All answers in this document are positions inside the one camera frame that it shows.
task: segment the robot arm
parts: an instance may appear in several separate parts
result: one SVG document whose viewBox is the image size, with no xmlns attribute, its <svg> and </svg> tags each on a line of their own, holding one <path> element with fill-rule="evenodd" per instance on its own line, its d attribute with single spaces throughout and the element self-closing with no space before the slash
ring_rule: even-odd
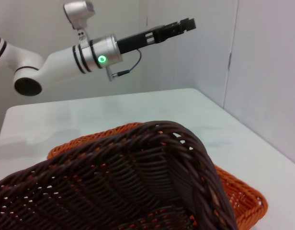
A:
<svg viewBox="0 0 295 230">
<path fill-rule="evenodd" d="M 0 67 L 11 68 L 15 90 L 25 96 L 35 96 L 53 84 L 106 68 L 111 81 L 129 71 L 112 74 L 110 66 L 122 61 L 122 54 L 161 43 L 166 39 L 195 29 L 194 19 L 160 26 L 121 40 L 109 35 L 89 40 L 85 31 L 86 20 L 94 15 L 88 1 L 64 5 L 65 14 L 79 36 L 79 44 L 55 52 L 46 61 L 33 52 L 12 46 L 0 38 Z"/>
</svg>

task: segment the white panel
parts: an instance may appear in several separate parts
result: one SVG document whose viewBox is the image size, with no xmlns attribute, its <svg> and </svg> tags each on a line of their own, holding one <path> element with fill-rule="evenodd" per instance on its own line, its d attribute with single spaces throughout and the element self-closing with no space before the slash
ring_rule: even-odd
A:
<svg viewBox="0 0 295 230">
<path fill-rule="evenodd" d="M 223 106 L 237 0 L 145 1 L 148 28 L 195 18 L 197 29 L 143 49 L 145 91 L 196 88 Z"/>
<path fill-rule="evenodd" d="M 58 50 L 78 43 L 63 4 L 73 0 L 0 0 L 0 36 L 7 42 L 41 54 L 46 58 Z M 95 16 L 88 20 L 89 35 L 97 38 L 115 33 L 121 39 L 139 31 L 137 0 L 91 0 Z M 124 62 L 113 71 L 132 67 L 138 53 L 123 55 Z M 110 83 L 106 71 L 86 74 L 80 79 L 56 85 L 44 94 L 27 98 L 14 92 L 13 73 L 0 69 L 0 126 L 5 111 L 14 105 L 106 96 L 142 91 L 140 65 L 132 73 Z"/>
<path fill-rule="evenodd" d="M 240 0 L 225 109 L 295 161 L 295 0 Z"/>
</svg>

